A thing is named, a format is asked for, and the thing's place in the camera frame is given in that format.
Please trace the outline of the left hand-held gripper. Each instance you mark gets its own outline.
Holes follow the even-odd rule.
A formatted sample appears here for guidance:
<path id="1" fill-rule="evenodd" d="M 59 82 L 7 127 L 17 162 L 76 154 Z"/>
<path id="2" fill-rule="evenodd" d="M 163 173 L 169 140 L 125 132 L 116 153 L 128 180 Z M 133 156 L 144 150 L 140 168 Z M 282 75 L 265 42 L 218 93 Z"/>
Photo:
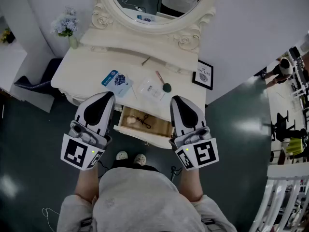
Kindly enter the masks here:
<path id="1" fill-rule="evenodd" d="M 79 105 L 69 133 L 63 135 L 62 161 L 82 171 L 96 165 L 112 142 L 105 133 L 111 123 L 114 106 L 115 95 L 111 91 L 93 95 Z"/>

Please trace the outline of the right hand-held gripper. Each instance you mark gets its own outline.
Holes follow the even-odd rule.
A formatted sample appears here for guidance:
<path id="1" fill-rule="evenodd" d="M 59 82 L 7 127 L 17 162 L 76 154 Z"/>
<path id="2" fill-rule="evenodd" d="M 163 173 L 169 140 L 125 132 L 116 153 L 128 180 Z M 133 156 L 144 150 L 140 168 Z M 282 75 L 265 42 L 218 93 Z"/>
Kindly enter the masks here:
<path id="1" fill-rule="evenodd" d="M 173 137 L 169 140 L 183 167 L 190 171 L 219 161 L 216 139 L 205 127 L 203 111 L 192 101 L 173 96 L 170 101 Z"/>

